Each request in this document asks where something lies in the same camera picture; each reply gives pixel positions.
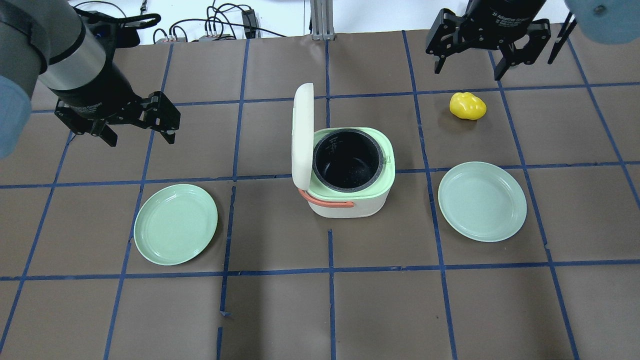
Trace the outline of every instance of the inner pot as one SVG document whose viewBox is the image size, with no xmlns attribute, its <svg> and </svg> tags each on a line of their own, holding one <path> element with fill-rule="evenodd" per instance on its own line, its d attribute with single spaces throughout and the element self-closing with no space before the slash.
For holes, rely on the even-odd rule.
<svg viewBox="0 0 640 360">
<path fill-rule="evenodd" d="M 313 168 L 325 186 L 338 192 L 357 192 L 380 176 L 383 155 L 378 143 L 357 129 L 338 129 L 314 147 Z"/>
</svg>

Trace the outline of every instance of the round plate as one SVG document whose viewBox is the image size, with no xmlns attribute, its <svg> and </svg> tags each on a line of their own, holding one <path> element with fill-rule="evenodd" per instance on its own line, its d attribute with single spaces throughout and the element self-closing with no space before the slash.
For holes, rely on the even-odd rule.
<svg viewBox="0 0 640 360">
<path fill-rule="evenodd" d="M 442 178 L 440 210 L 459 233 L 495 242 L 518 232 L 527 217 L 524 192 L 509 173 L 488 163 L 460 164 Z"/>
<path fill-rule="evenodd" d="M 176 265 L 203 251 L 218 226 L 211 196 L 190 184 L 177 184 L 153 194 L 142 205 L 133 227 L 140 254 L 158 265 Z"/>
</svg>

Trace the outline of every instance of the orange handle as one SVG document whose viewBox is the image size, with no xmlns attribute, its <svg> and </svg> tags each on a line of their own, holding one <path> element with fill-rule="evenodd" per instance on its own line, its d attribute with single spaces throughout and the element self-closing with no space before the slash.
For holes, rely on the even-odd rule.
<svg viewBox="0 0 640 360">
<path fill-rule="evenodd" d="M 298 189 L 298 192 L 300 192 L 300 195 L 302 195 L 302 197 L 305 198 L 306 201 L 309 201 L 313 205 L 322 206 L 323 208 L 352 208 L 355 206 L 355 204 L 353 204 L 353 201 L 345 201 L 345 202 L 322 201 L 309 195 L 305 190 Z"/>
</svg>

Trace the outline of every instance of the metal post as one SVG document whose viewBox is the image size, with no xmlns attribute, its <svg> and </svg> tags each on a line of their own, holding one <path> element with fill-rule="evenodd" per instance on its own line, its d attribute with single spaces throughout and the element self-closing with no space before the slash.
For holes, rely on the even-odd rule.
<svg viewBox="0 0 640 360">
<path fill-rule="evenodd" d="M 311 38 L 333 40 L 333 0 L 311 0 Z"/>
</svg>

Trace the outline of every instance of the white background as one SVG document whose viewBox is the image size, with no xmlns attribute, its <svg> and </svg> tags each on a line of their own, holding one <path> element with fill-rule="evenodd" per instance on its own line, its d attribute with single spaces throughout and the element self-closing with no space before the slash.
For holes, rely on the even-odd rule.
<svg viewBox="0 0 640 360">
<path fill-rule="evenodd" d="M 75 5 L 83 0 L 71 0 Z M 216 0 L 219 6 L 228 0 Z M 127 14 L 140 14 L 141 0 L 112 0 Z M 237 4 L 248 4 L 256 12 L 259 26 L 286 36 L 307 34 L 310 18 L 309 0 L 242 0 Z M 152 34 L 158 27 L 168 31 L 174 22 L 189 18 L 206 18 L 210 0 L 148 0 L 146 13 L 158 13 L 160 23 L 153 28 L 139 31 L 142 44 L 152 44 Z M 336 33 L 365 33 L 376 31 L 428 29 L 441 8 L 449 8 L 463 15 L 467 0 L 334 0 L 333 19 Z M 120 12 L 107 4 L 84 4 L 83 10 L 98 10 L 114 17 Z M 562 22 L 568 13 L 563 0 L 547 0 L 537 19 L 547 18 L 551 22 Z M 230 22 L 242 24 L 239 10 L 226 13 Z M 193 21 L 180 24 L 189 41 L 204 36 L 204 23 Z M 236 28 L 238 38 L 244 36 L 242 28 Z M 263 33 L 262 37 L 273 37 Z"/>
</svg>

